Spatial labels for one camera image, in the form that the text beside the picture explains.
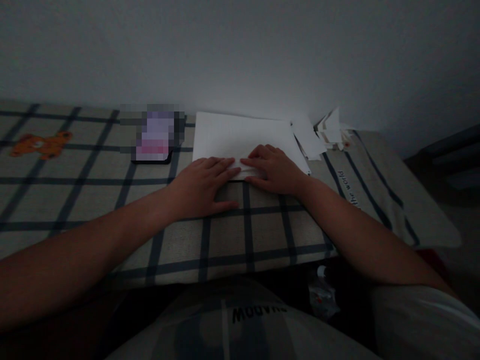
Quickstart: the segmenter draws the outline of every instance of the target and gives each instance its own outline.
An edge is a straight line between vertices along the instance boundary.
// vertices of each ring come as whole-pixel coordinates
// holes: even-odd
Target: grid pattern
[[[169,165],[134,165],[128,154],[120,153],[117,110],[5,101],[0,105],[0,258],[167,186],[192,161],[194,117],[187,118],[185,142],[174,150]],[[40,160],[39,153],[9,156],[25,133],[48,137],[67,130],[73,138],[58,158]],[[407,243],[421,245],[403,201],[365,144],[358,141],[349,152],[329,151],[323,160],[310,162],[313,176],[348,200],[352,191],[339,177],[348,173],[362,210]],[[203,282],[336,254],[327,234],[289,196],[232,182],[217,197],[236,200],[240,207],[170,225],[107,279],[119,288]]]

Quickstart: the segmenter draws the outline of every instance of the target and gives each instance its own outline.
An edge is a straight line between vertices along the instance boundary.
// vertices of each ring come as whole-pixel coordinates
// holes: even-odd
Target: plastic bag
[[[316,270],[316,276],[312,276],[308,282],[313,314],[323,321],[329,320],[333,315],[340,312],[340,308],[335,301],[335,289],[325,279],[325,270],[326,267],[320,265]]]

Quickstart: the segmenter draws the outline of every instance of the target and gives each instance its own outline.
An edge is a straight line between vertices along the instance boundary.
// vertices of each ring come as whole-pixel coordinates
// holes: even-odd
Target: cartoon bear
[[[10,156],[19,157],[23,154],[39,152],[43,154],[41,160],[57,158],[62,153],[65,144],[73,137],[69,131],[60,131],[56,136],[40,137],[32,134],[23,135],[15,144]]]

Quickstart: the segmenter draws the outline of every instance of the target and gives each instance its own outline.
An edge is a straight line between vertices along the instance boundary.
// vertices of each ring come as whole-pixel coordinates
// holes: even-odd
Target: white wall
[[[341,106],[401,156],[479,122],[478,0],[1,2],[0,97],[266,118]]]

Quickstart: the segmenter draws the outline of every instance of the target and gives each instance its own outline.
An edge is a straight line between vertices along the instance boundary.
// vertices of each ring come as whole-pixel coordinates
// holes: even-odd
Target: table
[[[187,117],[185,141],[169,165],[134,165],[120,153],[119,116],[110,109],[0,102],[0,258],[167,186],[192,161],[194,116]],[[10,156],[22,135],[58,132],[72,133],[58,157]],[[329,150],[308,165],[313,177],[410,246],[461,244],[458,231],[378,133],[353,131],[345,151]],[[240,207],[170,225],[105,281],[119,289],[195,283],[337,255],[293,197],[246,182],[228,183],[217,197]]]

